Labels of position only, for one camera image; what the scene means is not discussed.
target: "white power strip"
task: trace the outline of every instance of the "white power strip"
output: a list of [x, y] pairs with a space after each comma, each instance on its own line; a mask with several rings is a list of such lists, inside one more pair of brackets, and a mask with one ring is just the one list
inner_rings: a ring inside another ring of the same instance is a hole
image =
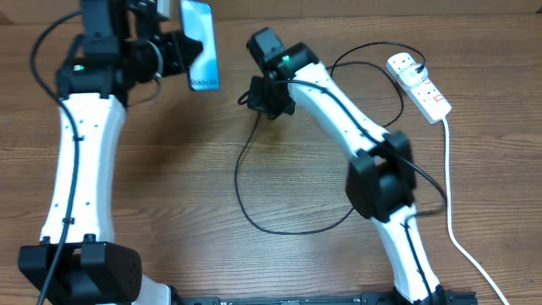
[[431, 124], [441, 121], [451, 111], [451, 105], [439, 89], [428, 78], [427, 69], [416, 71], [416, 64], [409, 53], [399, 53], [388, 59], [386, 68], [397, 80], [401, 88], [416, 104], [423, 116]]

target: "smartphone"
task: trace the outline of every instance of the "smartphone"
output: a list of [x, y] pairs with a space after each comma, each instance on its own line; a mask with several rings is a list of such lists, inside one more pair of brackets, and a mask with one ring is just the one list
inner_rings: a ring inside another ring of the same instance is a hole
[[208, 3], [180, 0], [180, 20], [185, 35], [203, 43], [203, 51], [188, 71], [193, 91], [220, 89], [217, 48], [214, 40], [213, 13]]

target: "white cable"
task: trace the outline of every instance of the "white cable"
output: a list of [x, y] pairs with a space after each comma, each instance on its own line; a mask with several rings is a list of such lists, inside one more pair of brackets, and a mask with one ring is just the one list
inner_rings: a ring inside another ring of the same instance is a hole
[[461, 253], [471, 262], [473, 263], [474, 267], [480, 271], [480, 273], [484, 276], [484, 278], [489, 282], [491, 287], [493, 287], [493, 290], [497, 293], [501, 301], [505, 305], [510, 305], [510, 303], [506, 300], [505, 296], [502, 294], [501, 290], [497, 286], [497, 284], [491, 279], [489, 274], [485, 272], [484, 268], [474, 259], [467, 250], [463, 249], [459, 242], [457, 242], [456, 238], [454, 237], [454, 231], [452, 228], [452, 219], [451, 219], [451, 177], [450, 177], [450, 126], [448, 125], [448, 121], [446, 118], [442, 119], [442, 124], [444, 125], [444, 133], [445, 133], [445, 179], [446, 179], [446, 196], [448, 199], [448, 206], [447, 206], [447, 213], [448, 213], [448, 233], [450, 235], [451, 242], [457, 247]]

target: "phone screen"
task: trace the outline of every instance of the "phone screen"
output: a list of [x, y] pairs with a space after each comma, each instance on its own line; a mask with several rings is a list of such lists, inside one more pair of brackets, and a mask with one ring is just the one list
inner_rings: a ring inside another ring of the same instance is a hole
[[198, 1], [181, 0], [180, 17], [185, 35], [203, 43], [202, 53], [188, 71], [190, 88], [193, 91], [220, 89], [211, 6]]

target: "wooden table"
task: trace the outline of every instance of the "wooden table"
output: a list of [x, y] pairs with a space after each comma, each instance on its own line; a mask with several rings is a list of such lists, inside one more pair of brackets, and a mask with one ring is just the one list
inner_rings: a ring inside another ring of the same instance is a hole
[[[156, 104], [130, 110], [120, 138], [116, 242], [141, 254], [145, 273], [187, 297], [345, 295], [393, 287], [381, 240], [361, 216], [315, 236], [271, 236], [251, 227], [239, 210], [233, 168], [256, 114], [235, 101], [258, 74], [245, 42], [264, 26], [287, 45], [304, 41], [328, 64], [366, 42], [404, 42], [424, 52], [431, 78], [454, 106], [456, 237], [512, 304], [541, 304], [542, 19], [535, 14], [218, 22], [223, 90], [196, 94], [185, 76], [164, 80]], [[16, 261], [20, 246], [38, 242], [58, 156], [58, 110], [28, 69], [29, 50], [43, 29], [0, 28], [0, 304], [32, 304], [38, 294]], [[61, 26], [46, 42], [38, 61], [49, 80], [78, 32], [78, 25]], [[402, 51], [373, 47], [350, 59], [384, 65]], [[399, 110], [393, 88], [375, 69], [343, 68], [336, 80], [376, 122]], [[140, 86], [131, 101], [153, 90]], [[406, 99], [393, 127], [411, 138], [418, 164], [443, 181], [442, 126], [429, 125]], [[293, 117], [261, 124], [242, 165], [241, 195], [266, 228], [317, 229], [349, 209], [346, 166], [339, 148], [298, 108]], [[437, 205], [436, 191], [418, 181], [418, 207]], [[481, 304], [497, 304], [451, 244], [445, 216], [419, 224], [441, 283], [476, 291]]]

